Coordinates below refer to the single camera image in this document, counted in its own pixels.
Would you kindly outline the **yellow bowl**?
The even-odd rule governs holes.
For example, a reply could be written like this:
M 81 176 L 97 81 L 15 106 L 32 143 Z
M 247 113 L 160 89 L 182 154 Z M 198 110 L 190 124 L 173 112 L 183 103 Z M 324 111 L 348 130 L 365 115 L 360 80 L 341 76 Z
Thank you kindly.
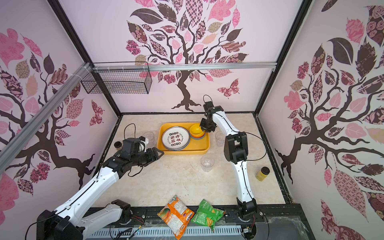
M 200 123 L 196 123 L 196 124 L 193 124 L 190 129 L 189 129 L 189 132 L 190 133 L 193 133 L 193 134 L 199 134 L 199 133 L 202 133 L 202 132 L 205 132 L 204 130 L 202 130 L 201 126 L 200 126 Z

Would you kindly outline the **orange bowl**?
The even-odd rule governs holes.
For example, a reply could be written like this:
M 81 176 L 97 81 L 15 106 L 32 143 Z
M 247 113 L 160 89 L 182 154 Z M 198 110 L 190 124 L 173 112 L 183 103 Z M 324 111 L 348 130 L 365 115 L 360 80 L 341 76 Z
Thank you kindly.
M 190 133 L 190 136 L 199 138 L 199 137 L 205 136 L 205 134 L 206 134 L 205 132 L 202 132 L 202 133 L 199 133 L 199 134 Z

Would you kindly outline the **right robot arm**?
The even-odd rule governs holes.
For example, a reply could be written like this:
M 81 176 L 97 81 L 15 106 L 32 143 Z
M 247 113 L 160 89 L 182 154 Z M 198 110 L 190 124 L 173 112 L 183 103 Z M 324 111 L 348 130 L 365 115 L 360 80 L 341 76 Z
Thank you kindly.
M 247 158 L 249 154 L 248 138 L 230 122 L 221 106 L 212 101 L 205 102 L 205 117 L 201 120 L 202 130 L 210 133 L 216 128 L 225 136 L 224 156 L 232 164 L 237 183 L 237 207 L 240 219 L 248 220 L 257 212 L 257 202 L 252 193 L 248 176 Z

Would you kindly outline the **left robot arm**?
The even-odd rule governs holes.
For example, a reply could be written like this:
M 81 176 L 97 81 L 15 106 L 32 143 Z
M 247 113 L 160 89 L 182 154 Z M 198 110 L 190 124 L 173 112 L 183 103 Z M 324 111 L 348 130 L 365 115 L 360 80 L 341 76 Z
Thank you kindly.
M 54 211 L 45 210 L 37 218 L 38 240 L 85 240 L 111 223 L 128 224 L 132 219 L 130 204 L 115 200 L 103 209 L 86 215 L 99 197 L 132 167 L 144 168 L 159 160 L 164 152 L 147 148 L 145 137 L 127 138 L 122 148 L 107 159 L 98 173 L 75 195 Z

